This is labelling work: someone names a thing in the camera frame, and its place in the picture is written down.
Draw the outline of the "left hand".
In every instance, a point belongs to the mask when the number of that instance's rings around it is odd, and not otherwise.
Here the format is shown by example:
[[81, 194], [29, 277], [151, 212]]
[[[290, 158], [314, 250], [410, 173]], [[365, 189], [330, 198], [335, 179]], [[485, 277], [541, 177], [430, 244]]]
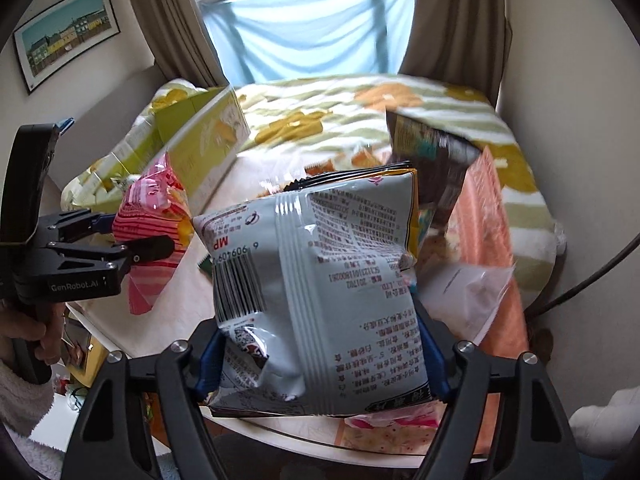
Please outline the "left hand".
[[49, 365], [61, 359], [61, 340], [63, 335], [63, 314], [65, 304], [46, 304], [40, 311], [40, 321], [30, 318], [25, 313], [11, 309], [4, 300], [1, 301], [1, 362], [14, 367], [15, 352], [13, 339], [37, 341], [35, 356]]

